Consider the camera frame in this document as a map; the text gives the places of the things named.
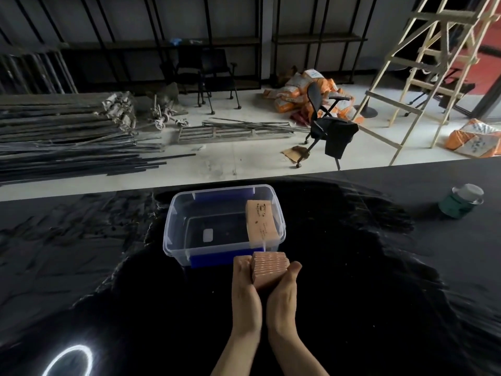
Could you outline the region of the upright black office chair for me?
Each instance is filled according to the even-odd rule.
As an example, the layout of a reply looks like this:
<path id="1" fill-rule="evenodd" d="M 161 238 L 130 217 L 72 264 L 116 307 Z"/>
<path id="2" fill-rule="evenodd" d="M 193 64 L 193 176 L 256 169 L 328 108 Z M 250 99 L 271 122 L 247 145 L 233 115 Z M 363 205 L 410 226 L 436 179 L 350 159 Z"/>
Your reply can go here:
<path id="1" fill-rule="evenodd" d="M 203 47 L 182 47 L 178 51 L 177 64 L 173 68 L 174 80 L 182 84 L 196 86 L 197 107 L 208 102 L 210 114 L 214 115 L 211 99 L 213 93 L 229 92 L 229 100 L 236 100 L 236 108 L 241 109 L 235 81 L 235 62 L 228 62 L 224 49 Z"/>

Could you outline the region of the person's right forearm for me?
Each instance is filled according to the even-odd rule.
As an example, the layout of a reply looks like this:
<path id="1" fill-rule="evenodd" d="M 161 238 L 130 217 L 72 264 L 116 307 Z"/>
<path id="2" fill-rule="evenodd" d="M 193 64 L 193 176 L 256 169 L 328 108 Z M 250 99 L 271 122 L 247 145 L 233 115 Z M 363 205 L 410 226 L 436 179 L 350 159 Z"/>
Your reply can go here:
<path id="1" fill-rule="evenodd" d="M 268 339 L 284 376 L 330 376 L 297 332 L 272 332 Z"/>

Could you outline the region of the pile of orange bags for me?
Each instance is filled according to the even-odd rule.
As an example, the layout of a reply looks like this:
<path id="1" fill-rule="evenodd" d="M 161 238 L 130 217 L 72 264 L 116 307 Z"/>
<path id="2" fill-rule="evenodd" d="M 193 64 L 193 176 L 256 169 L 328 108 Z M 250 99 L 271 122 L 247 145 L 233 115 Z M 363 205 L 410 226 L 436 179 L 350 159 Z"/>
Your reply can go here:
<path id="1" fill-rule="evenodd" d="M 331 115 L 353 120 L 358 124 L 364 121 L 361 114 L 354 119 L 357 113 L 354 106 L 355 98 L 338 87 L 333 79 L 324 77 L 315 69 L 295 73 L 281 88 L 265 89 L 263 97 L 273 100 L 277 112 L 291 112 L 290 118 L 292 120 L 302 125 L 310 125 L 313 117 L 321 118 L 326 114 L 323 110 L 314 112 L 307 95 L 308 87 L 311 84 L 319 86 L 322 106 L 329 110 Z"/>

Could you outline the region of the black chair with thin legs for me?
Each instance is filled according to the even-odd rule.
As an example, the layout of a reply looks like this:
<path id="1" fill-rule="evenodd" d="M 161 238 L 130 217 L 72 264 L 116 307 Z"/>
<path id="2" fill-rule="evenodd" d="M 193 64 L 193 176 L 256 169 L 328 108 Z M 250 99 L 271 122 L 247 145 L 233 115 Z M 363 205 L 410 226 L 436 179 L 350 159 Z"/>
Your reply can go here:
<path id="1" fill-rule="evenodd" d="M 454 90 L 456 88 L 456 85 L 459 83 L 459 77 L 455 76 L 456 73 L 462 72 L 462 69 L 457 68 L 457 67 L 452 67 L 452 69 L 448 72 L 448 74 L 444 77 L 443 82 L 441 83 L 439 89 L 437 90 L 434 98 L 439 101 L 439 107 L 441 108 L 446 108 L 449 104 L 449 101 L 452 98 L 452 94 L 454 93 Z M 408 103 L 409 106 L 412 106 L 417 100 L 421 98 L 426 98 L 429 91 L 431 88 L 435 85 L 436 81 L 438 79 L 437 75 L 427 75 L 424 81 L 421 80 L 412 80 L 411 85 L 417 86 L 422 89 L 422 93 L 417 96 L 415 99 L 413 99 L 410 103 Z M 462 99 L 466 94 L 470 93 L 476 88 L 476 83 L 473 82 L 468 82 L 465 80 L 459 91 L 458 94 L 456 95 L 456 98 L 452 104 L 453 109 L 466 114 L 467 111 L 463 107 L 457 107 L 456 104 L 460 99 Z"/>

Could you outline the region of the person's left hand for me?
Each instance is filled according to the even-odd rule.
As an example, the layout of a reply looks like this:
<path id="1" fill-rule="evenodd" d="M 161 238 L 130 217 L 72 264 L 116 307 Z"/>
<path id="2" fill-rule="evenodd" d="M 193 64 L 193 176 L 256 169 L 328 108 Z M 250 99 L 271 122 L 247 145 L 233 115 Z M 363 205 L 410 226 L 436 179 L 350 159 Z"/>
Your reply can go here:
<path id="1" fill-rule="evenodd" d="M 234 291 L 233 273 L 231 285 L 232 332 L 261 333 L 263 308 L 257 290 Z"/>

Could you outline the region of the person's right hand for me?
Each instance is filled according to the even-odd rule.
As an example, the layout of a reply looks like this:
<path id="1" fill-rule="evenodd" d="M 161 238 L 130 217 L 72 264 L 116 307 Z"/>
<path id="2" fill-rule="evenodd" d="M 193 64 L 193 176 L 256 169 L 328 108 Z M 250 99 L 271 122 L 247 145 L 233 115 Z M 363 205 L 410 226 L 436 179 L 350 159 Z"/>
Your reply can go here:
<path id="1" fill-rule="evenodd" d="M 279 297 L 275 294 L 275 288 L 270 293 L 266 303 L 266 327 L 268 334 L 272 332 L 297 332 L 297 297 Z"/>

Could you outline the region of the wooden ladder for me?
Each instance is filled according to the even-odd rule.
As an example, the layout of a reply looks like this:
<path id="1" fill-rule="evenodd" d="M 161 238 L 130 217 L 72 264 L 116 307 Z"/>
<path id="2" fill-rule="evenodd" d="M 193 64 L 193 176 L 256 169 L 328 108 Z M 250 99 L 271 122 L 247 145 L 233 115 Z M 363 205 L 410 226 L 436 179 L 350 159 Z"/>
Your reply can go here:
<path id="1" fill-rule="evenodd" d="M 389 119 L 391 127 L 399 112 L 412 116 L 408 130 L 401 141 L 391 140 L 359 124 L 360 129 L 395 150 L 389 166 L 395 164 L 411 133 L 422 119 L 435 121 L 437 129 L 431 141 L 433 149 L 442 128 L 448 123 L 453 109 L 452 104 L 470 69 L 479 63 L 480 45 L 488 28 L 501 18 L 498 7 L 501 0 L 473 0 L 463 9 L 451 9 L 449 0 L 419 0 L 409 16 L 404 31 L 392 49 L 385 55 L 381 68 L 375 75 L 370 87 L 365 91 L 360 103 L 363 108 L 369 101 L 378 101 L 394 108 Z M 391 67 L 409 70 L 403 90 L 398 99 L 380 94 L 377 91 L 383 76 Z M 439 107 L 434 96 L 444 77 L 457 67 L 462 72 L 456 73 L 459 83 L 456 85 L 448 106 Z M 424 81 L 427 75 L 437 75 L 438 79 L 426 98 L 413 99 L 422 93 L 422 89 L 411 85 L 412 80 Z"/>

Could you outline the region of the single orange bag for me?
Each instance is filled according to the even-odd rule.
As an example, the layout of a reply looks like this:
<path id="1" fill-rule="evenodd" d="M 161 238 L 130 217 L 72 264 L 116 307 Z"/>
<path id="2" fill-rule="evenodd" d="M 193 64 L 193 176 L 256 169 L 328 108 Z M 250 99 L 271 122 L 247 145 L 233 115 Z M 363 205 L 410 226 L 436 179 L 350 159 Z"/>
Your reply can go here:
<path id="1" fill-rule="evenodd" d="M 450 133 L 444 148 L 471 158 L 501 156 L 501 127 L 471 119 Z"/>

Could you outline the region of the narrow black shelf rack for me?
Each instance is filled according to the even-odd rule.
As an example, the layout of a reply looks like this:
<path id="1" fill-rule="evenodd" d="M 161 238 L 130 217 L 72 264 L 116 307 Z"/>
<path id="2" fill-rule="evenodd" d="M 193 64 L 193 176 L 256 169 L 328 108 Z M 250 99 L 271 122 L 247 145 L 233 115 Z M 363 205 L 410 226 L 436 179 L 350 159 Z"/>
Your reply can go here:
<path id="1" fill-rule="evenodd" d="M 331 0 L 326 0 L 323 10 L 322 23 L 320 27 L 320 31 L 318 33 L 314 33 L 315 23 L 316 23 L 316 15 L 318 9 L 319 0 L 314 0 L 313 3 L 313 11 L 311 15 L 310 27 L 307 33 L 294 33 L 294 34 L 280 34 L 280 19 L 281 19 L 281 4 L 282 0 L 277 0 L 277 8 L 276 8 L 276 16 L 275 16 L 275 33 L 272 35 L 272 47 L 273 47 L 273 55 L 272 55 L 272 70 L 270 74 L 270 80 L 272 81 L 272 85 L 277 85 L 279 83 L 279 75 L 277 72 L 277 64 L 278 64 L 278 48 L 280 45 L 306 45 L 306 54 L 303 69 L 306 69 L 309 64 L 310 59 L 310 50 L 311 45 L 315 44 L 317 46 L 314 68 L 318 66 L 320 60 L 320 54 L 322 50 L 322 45 L 324 43 L 342 43 L 343 51 L 341 55 L 341 61 L 339 64 L 339 69 L 336 71 L 330 71 L 328 74 L 335 76 L 335 78 L 342 85 L 354 84 L 354 76 L 357 72 L 356 66 L 359 62 L 360 54 L 363 48 L 364 43 L 367 41 L 367 34 L 369 30 L 370 23 L 372 21 L 373 13 L 376 7 L 378 0 L 372 0 L 371 7 L 368 12 L 368 16 L 365 22 L 364 31 L 361 36 L 354 33 L 355 22 L 358 17 L 359 8 L 362 0 L 356 0 L 354 11 L 351 16 L 350 25 L 347 31 L 341 32 L 326 32 L 325 25 L 327 23 L 327 16 L 329 12 L 329 6 Z M 344 70 L 344 64 L 348 52 L 349 45 L 351 43 L 357 43 L 358 50 L 352 65 L 351 70 Z"/>

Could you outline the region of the person's left forearm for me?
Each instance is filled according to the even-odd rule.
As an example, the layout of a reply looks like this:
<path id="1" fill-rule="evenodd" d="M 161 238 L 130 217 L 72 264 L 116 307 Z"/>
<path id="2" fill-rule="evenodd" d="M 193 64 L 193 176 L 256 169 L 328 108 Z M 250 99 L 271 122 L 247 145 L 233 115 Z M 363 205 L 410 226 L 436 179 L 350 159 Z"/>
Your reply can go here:
<path id="1" fill-rule="evenodd" d="M 232 332 L 210 376 L 249 376 L 259 343 L 259 332 Z"/>

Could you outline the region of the flat cardboard piece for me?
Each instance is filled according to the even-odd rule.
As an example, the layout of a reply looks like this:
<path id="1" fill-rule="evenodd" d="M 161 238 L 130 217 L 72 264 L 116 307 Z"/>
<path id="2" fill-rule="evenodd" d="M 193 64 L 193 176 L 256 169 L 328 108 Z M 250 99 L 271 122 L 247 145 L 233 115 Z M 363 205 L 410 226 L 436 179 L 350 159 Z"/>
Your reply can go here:
<path id="1" fill-rule="evenodd" d="M 297 168 L 301 167 L 301 163 L 303 160 L 306 160 L 310 157 L 310 151 L 307 147 L 303 146 L 293 146 L 289 149 L 281 151 L 281 153 L 291 160 L 292 163 L 296 165 Z"/>

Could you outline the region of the pile of metal clamps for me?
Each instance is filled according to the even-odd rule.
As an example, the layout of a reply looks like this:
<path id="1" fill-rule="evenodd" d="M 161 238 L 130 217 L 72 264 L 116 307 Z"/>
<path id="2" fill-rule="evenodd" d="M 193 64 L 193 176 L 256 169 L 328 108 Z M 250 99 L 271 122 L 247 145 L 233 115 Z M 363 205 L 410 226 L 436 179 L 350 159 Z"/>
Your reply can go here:
<path id="1" fill-rule="evenodd" d="M 134 95 L 129 91 L 113 93 L 102 101 L 103 114 L 123 132 L 136 128 Z"/>

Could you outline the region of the clear plastic storage bin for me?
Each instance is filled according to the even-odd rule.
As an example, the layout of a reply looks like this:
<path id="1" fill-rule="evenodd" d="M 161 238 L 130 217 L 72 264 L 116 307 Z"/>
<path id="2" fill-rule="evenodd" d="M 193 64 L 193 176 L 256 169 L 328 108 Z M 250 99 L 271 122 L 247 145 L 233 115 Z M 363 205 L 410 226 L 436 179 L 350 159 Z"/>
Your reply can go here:
<path id="1" fill-rule="evenodd" d="M 182 267 L 192 269 L 229 265 L 234 257 L 254 252 L 275 252 L 250 248 L 246 225 L 246 202 L 268 200 L 286 237 L 284 215 L 275 190 L 268 184 L 184 191 L 176 194 L 168 209 L 163 250 Z"/>

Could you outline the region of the leaning metal bars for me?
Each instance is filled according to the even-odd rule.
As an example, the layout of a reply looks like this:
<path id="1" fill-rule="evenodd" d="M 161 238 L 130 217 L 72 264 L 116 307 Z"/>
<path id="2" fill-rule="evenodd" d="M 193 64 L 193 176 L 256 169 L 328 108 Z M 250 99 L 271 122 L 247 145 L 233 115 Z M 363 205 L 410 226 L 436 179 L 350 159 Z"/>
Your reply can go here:
<path id="1" fill-rule="evenodd" d="M 78 94 L 58 49 L 0 48 L 0 95 Z"/>

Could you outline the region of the metal frame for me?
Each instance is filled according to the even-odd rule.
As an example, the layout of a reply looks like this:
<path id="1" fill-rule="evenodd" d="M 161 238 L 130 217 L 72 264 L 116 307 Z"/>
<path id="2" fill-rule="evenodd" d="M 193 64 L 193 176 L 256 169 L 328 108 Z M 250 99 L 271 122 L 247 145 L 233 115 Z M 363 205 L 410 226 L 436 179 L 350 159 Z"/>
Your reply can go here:
<path id="1" fill-rule="evenodd" d="M 251 140 L 288 139 L 297 133 L 306 135 L 308 126 L 297 126 L 289 121 L 250 122 L 222 118 L 203 120 L 197 126 L 181 127 L 174 143 L 195 145 Z"/>

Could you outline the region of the plain brown cardboard box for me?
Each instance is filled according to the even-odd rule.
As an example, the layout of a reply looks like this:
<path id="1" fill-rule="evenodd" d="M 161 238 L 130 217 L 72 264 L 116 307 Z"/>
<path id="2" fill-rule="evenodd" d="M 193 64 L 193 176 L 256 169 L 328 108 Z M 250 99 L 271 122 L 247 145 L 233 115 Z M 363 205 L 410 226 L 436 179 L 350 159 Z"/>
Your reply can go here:
<path id="1" fill-rule="evenodd" d="M 246 225 L 250 248 L 268 250 L 281 241 L 280 229 L 273 214 L 273 204 L 268 200 L 246 202 Z"/>

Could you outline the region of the pile of metal rods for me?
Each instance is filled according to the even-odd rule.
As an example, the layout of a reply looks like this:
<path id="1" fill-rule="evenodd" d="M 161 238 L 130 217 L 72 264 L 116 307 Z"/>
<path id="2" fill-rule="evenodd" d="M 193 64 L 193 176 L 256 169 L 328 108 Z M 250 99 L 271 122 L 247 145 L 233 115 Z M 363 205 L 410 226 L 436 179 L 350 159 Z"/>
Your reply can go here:
<path id="1" fill-rule="evenodd" d="M 136 108 L 136 128 L 123 132 L 103 114 L 102 101 L 111 94 L 0 96 L 0 187 L 134 174 L 195 156 L 163 156 L 167 144 L 151 120 L 138 119 Z"/>

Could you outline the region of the metal caster wheels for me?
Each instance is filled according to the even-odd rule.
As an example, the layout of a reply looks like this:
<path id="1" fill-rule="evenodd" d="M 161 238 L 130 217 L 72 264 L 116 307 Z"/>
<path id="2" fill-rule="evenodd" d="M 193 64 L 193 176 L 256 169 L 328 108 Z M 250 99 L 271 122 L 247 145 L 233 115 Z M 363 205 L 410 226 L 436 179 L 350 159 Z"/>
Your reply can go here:
<path id="1" fill-rule="evenodd" d="M 153 101 L 150 120 L 158 130 L 164 129 L 170 122 L 180 128 L 190 125 L 189 121 L 182 117 L 187 115 L 188 111 L 179 103 L 178 96 L 169 96 L 164 93 L 153 94 L 150 98 Z"/>

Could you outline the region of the wide black shelf rack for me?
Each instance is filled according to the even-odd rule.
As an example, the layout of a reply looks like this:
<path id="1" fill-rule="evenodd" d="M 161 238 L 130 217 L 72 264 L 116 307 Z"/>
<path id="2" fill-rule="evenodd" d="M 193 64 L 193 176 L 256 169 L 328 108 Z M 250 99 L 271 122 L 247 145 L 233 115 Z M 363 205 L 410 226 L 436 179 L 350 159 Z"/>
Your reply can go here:
<path id="1" fill-rule="evenodd" d="M 261 86 L 264 0 L 55 0 L 69 22 L 53 27 L 79 90 L 112 84 L 145 90 L 164 82 L 182 47 L 224 49 L 237 90 Z M 172 46 L 172 38 L 203 45 Z"/>

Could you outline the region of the green and white container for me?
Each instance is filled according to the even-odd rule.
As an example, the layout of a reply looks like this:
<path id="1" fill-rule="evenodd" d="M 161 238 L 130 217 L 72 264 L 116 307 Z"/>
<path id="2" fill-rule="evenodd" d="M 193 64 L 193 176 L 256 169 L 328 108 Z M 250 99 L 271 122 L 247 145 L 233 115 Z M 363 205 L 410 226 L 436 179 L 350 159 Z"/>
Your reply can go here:
<path id="1" fill-rule="evenodd" d="M 439 211 L 449 218 L 461 219 L 484 202 L 484 190 L 466 183 L 453 187 L 450 193 L 438 203 Z"/>

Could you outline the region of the striped brown cardboard box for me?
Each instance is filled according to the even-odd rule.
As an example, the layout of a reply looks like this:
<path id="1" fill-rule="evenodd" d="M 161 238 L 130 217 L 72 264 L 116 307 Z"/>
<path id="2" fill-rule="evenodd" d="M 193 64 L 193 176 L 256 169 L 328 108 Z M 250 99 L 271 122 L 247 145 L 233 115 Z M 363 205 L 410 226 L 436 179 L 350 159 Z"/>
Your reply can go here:
<path id="1" fill-rule="evenodd" d="M 252 284 L 260 291 L 279 283 L 290 261 L 284 252 L 254 252 L 250 264 Z"/>

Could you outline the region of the black table cloth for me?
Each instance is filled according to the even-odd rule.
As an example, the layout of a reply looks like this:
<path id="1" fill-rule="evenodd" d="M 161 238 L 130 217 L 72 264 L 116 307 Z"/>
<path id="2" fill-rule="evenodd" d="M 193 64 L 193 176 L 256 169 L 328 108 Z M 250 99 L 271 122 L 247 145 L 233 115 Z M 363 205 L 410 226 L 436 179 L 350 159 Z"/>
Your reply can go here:
<path id="1" fill-rule="evenodd" d="M 39 198 L 0 197 L 0 376 L 89 348 L 91 376 L 208 376 L 231 273 L 166 256 L 181 191 L 271 185 L 303 265 L 297 328 L 332 376 L 501 376 L 501 158 Z M 461 219 L 453 187 L 484 190 Z"/>

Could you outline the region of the tipped black office chair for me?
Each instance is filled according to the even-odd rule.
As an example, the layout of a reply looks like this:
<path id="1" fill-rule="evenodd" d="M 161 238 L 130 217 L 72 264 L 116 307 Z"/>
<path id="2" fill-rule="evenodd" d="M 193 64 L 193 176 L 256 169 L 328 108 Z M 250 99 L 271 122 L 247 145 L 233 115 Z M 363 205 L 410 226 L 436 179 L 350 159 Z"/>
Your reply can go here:
<path id="1" fill-rule="evenodd" d="M 341 170 L 339 160 L 342 158 L 347 145 L 353 140 L 359 131 L 358 124 L 333 117 L 331 111 L 339 101 L 349 101 L 346 96 L 332 96 L 335 102 L 329 109 L 323 105 L 323 96 L 316 82 L 310 83 L 307 88 L 307 96 L 313 107 L 313 115 L 310 124 L 310 133 L 305 138 L 304 144 L 309 143 L 309 138 L 314 142 L 304 151 L 296 162 L 296 168 L 300 168 L 301 161 L 309 157 L 311 149 L 321 140 L 325 141 L 325 154 L 335 159 L 337 170 Z"/>

